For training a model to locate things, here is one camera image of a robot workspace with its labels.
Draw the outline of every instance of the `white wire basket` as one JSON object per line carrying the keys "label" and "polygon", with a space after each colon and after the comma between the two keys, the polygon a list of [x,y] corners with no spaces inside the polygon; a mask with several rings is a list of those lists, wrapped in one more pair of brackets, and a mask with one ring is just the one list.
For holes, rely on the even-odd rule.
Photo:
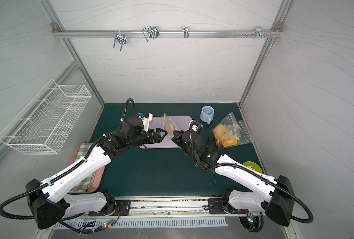
{"label": "white wire basket", "polygon": [[90,98],[84,85],[51,80],[0,133],[0,141],[26,155],[56,155]]}

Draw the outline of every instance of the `pink tray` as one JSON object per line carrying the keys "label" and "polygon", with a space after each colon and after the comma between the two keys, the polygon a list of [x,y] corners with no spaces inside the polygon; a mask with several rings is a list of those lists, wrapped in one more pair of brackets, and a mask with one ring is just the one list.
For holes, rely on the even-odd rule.
{"label": "pink tray", "polygon": [[[169,118],[176,124],[177,130],[189,130],[189,123],[192,120],[190,116],[169,116]],[[153,117],[153,121],[149,124],[149,128],[162,128],[163,123],[163,116]],[[166,136],[161,143],[145,144],[145,146],[147,148],[178,148],[168,136]]]}

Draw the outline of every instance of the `empty plastic bag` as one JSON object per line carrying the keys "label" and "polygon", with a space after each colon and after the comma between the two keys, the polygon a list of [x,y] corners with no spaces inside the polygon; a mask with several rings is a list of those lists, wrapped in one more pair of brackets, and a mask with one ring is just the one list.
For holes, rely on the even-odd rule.
{"label": "empty plastic bag", "polygon": [[177,130],[177,125],[166,114],[164,114],[162,129],[168,131],[169,138],[173,138],[173,131]]}

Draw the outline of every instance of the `plastic bag with food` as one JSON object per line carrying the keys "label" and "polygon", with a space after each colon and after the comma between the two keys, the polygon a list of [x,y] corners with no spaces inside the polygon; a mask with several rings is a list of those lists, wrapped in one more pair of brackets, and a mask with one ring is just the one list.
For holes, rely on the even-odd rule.
{"label": "plastic bag with food", "polygon": [[226,142],[234,140],[235,128],[236,120],[233,112],[231,112],[212,130],[219,148]]}
{"label": "plastic bag with food", "polygon": [[169,138],[173,138],[173,131],[177,130],[177,125],[166,114],[164,114],[162,129],[168,131]]}
{"label": "plastic bag with food", "polygon": [[229,148],[252,142],[246,132],[244,121],[239,120],[237,122],[233,112],[228,114],[221,123],[213,129],[213,133],[219,148],[221,146]]}

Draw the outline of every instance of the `cable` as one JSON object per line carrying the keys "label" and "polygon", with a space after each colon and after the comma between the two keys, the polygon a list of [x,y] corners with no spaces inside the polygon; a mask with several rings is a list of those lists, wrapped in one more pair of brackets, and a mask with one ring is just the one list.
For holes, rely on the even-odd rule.
{"label": "cable", "polygon": [[[136,116],[138,115],[137,114],[137,111],[136,111],[136,106],[135,106],[135,102],[129,98],[127,99],[125,105],[124,105],[124,112],[123,112],[123,120],[125,119],[126,115],[127,115],[127,108],[128,108],[128,104],[129,102],[132,102],[133,104],[133,110],[136,114]],[[109,135],[113,134],[115,131],[119,130],[122,126],[122,123],[120,124],[120,126],[115,129],[114,131],[112,131]],[[89,147],[88,149],[88,152],[85,154],[84,156],[84,159],[87,159],[89,157],[89,155],[91,154],[93,148],[96,146],[96,144],[102,140],[104,137],[100,137],[99,139],[97,139],[96,141],[94,141],[94,143]],[[50,180],[50,183],[54,183],[56,182],[57,180],[61,179],[62,177],[64,177],[65,175],[68,175],[70,172],[74,171],[77,167],[79,167],[80,165],[82,165],[85,161],[84,160],[81,160],[79,161],[76,165],[74,165],[73,167],[71,167],[69,170],[65,171],[64,173],[62,173],[61,175],[53,178]],[[22,194],[19,194],[15,197],[12,197],[6,201],[4,201],[3,203],[0,204],[0,216],[3,216],[3,217],[6,217],[6,218],[11,218],[11,219],[17,219],[17,220],[28,220],[28,219],[34,219],[34,216],[23,216],[23,215],[15,215],[15,214],[11,214],[11,213],[8,213],[6,212],[3,208],[5,206],[7,206],[8,204],[20,199],[20,198],[23,198],[23,197],[26,197],[27,195],[30,195],[30,194],[33,194],[45,187],[48,186],[48,183],[45,183],[45,184],[42,184],[40,185],[39,187],[35,188],[35,189],[32,189],[31,191],[28,191],[28,192],[25,192],[25,193],[22,193]]]}
{"label": "cable", "polygon": [[246,216],[248,217],[248,214],[249,214],[249,212],[248,211],[246,211],[245,209],[243,209],[243,208],[241,208],[240,210],[244,210],[245,211],[245,213],[246,213]]}
{"label": "cable", "polygon": [[17,219],[17,220],[28,220],[28,219],[34,219],[34,216],[21,216],[21,215],[15,215],[15,214],[11,214],[6,212],[3,208],[5,206],[7,206],[8,204],[12,203],[13,201],[16,201],[20,198],[23,198],[27,195],[33,194],[43,188],[45,188],[46,186],[48,186],[47,183],[40,185],[39,187],[32,189],[31,191],[19,194],[18,196],[12,197],[6,201],[4,201],[3,203],[0,204],[0,215],[6,218],[11,218],[11,219]]}
{"label": "cable", "polygon": [[266,184],[269,184],[270,186],[273,186],[275,189],[278,189],[282,193],[286,194],[288,197],[294,199],[294,201],[297,202],[306,211],[306,213],[308,215],[307,219],[303,219],[303,218],[299,218],[299,217],[295,217],[295,216],[291,215],[291,219],[293,219],[295,221],[298,221],[298,222],[302,222],[302,223],[311,223],[314,220],[314,216],[313,216],[311,210],[298,197],[296,197],[294,194],[290,193],[286,189],[284,189],[284,188],[276,185],[275,183],[271,182],[270,180],[263,178],[262,176],[260,176],[259,174],[257,174],[255,171],[253,171],[251,169],[248,169],[246,167],[242,167],[242,166],[237,165],[237,164],[232,164],[232,163],[220,163],[220,164],[217,164],[217,165],[213,165],[213,166],[209,167],[208,169],[204,169],[204,168],[199,167],[196,164],[195,160],[194,160],[194,144],[193,144],[193,140],[192,140],[192,127],[193,127],[193,123],[194,122],[198,122],[198,121],[194,120],[190,124],[190,126],[189,126],[189,139],[190,139],[190,144],[191,144],[191,147],[192,147],[192,154],[191,154],[192,161],[193,161],[193,164],[194,164],[194,166],[196,168],[198,168],[199,170],[201,170],[203,172],[209,172],[209,171],[212,171],[212,170],[214,170],[214,169],[216,169],[218,167],[236,167],[236,168],[239,168],[241,170],[244,170],[244,171],[248,172],[249,174],[253,175],[254,177],[260,179],[261,181],[264,181]]}
{"label": "cable", "polygon": [[62,221],[67,221],[67,220],[75,219],[75,218],[77,218],[77,217],[79,217],[79,216],[81,216],[81,215],[83,215],[83,214],[84,214],[84,213],[79,213],[79,214],[76,214],[76,215],[74,215],[74,216],[65,217],[65,218],[62,219]]}
{"label": "cable", "polygon": [[257,229],[255,229],[255,230],[251,230],[251,229],[249,229],[249,232],[260,232],[261,230],[262,230],[262,228],[263,228],[263,214],[261,213],[261,212],[259,212],[260,213],[260,221],[259,221],[259,227],[257,228]]}
{"label": "cable", "polygon": [[86,225],[80,227],[79,229],[74,228],[74,227],[70,226],[69,224],[65,223],[65,222],[64,222],[65,220],[60,220],[59,223],[60,223],[61,225],[65,226],[65,227],[71,229],[72,231],[79,233],[79,234],[90,234],[90,233],[102,231],[102,230],[104,230],[104,229],[107,229],[107,228],[111,227],[113,224],[115,224],[115,223],[118,221],[118,219],[120,218],[120,208],[119,208],[119,207],[116,207],[115,209],[118,210],[117,219],[116,219],[115,221],[109,220],[108,222],[104,223],[103,225],[97,227],[97,228],[94,229],[94,230],[89,229],[89,230],[87,231],[87,230],[86,230],[86,227],[90,226],[91,224],[95,223],[96,221],[89,222],[89,223],[87,223]]}

